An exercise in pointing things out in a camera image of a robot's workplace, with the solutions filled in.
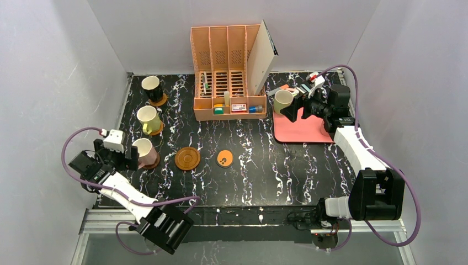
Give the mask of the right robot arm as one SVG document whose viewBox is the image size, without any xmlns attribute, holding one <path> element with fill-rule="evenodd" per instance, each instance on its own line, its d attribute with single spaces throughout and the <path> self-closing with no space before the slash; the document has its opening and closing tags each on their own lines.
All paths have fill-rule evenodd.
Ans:
<svg viewBox="0 0 468 265">
<path fill-rule="evenodd" d="M 401 216 L 405 182 L 386 163 L 371 154 L 371 148 L 362 136 L 357 121 L 349 110 L 350 89 L 334 84 L 326 100 L 302 84 L 289 106 L 280 112 L 291 122 L 296 122 L 298 112 L 302 119 L 321 118 L 325 132 L 343 151 L 357 175 L 348 196 L 322 198 L 316 206 L 317 221 L 337 218 L 353 220 L 397 220 Z"/>
</svg>

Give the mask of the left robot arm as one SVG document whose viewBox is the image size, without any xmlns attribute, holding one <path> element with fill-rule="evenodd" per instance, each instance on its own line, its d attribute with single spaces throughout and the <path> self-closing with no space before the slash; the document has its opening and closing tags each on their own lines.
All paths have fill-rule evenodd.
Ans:
<svg viewBox="0 0 468 265">
<path fill-rule="evenodd" d="M 199 198 L 157 200 L 141 193 L 121 174 L 124 170 L 137 170 L 158 163 L 159 154 L 149 139 L 136 140 L 129 157 L 122 145 L 117 149 L 108 145 L 107 139 L 96 139 L 94 154 L 81 151 L 64 166 L 66 172 L 76 171 L 75 180 L 83 189 L 110 198 L 132 213 L 135 220 L 127 225 L 156 245 L 158 251 L 175 253 L 194 223 L 188 216 L 193 207 L 180 210 L 177 204 L 187 201 L 197 204 Z"/>
</svg>

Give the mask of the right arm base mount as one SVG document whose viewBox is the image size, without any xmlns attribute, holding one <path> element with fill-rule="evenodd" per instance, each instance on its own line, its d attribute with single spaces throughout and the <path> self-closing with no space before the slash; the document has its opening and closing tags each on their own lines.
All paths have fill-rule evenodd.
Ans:
<svg viewBox="0 0 468 265">
<path fill-rule="evenodd" d="M 349 219 L 325 216 L 324 210 L 292 211 L 288 213 L 284 222 L 296 230 L 310 232 L 315 249 L 328 253 L 344 247 L 352 234 L 352 222 Z M 348 234 L 344 241 L 339 243 L 338 233 L 341 225 L 348 229 Z"/>
</svg>

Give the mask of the black mug white inside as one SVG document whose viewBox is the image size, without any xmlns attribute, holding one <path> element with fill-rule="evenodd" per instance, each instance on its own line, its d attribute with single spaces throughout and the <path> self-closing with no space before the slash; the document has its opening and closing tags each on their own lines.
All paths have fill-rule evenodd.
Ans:
<svg viewBox="0 0 468 265">
<path fill-rule="evenodd" d="M 163 89 L 157 76 L 148 76 L 141 82 L 141 87 L 152 102 L 160 102 L 163 99 Z"/>
</svg>

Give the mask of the green mug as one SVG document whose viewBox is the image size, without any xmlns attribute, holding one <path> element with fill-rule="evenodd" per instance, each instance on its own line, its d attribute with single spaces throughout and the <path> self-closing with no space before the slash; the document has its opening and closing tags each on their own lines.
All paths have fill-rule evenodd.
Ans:
<svg viewBox="0 0 468 265">
<path fill-rule="evenodd" d="M 281 110 L 290 106 L 293 102 L 294 95 L 287 90 L 277 91 L 274 95 L 273 109 L 274 113 L 281 115 Z"/>
</svg>

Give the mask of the yellow mug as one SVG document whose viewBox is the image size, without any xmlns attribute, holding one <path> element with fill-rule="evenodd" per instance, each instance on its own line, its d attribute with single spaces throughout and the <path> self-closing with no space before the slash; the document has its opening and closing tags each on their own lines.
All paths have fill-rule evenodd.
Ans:
<svg viewBox="0 0 468 265">
<path fill-rule="evenodd" d="M 142 125 L 142 132 L 145 135 L 150 135 L 151 132 L 158 130 L 162 122 L 157 109 L 151 105 L 140 108 L 137 111 L 137 119 Z"/>
</svg>

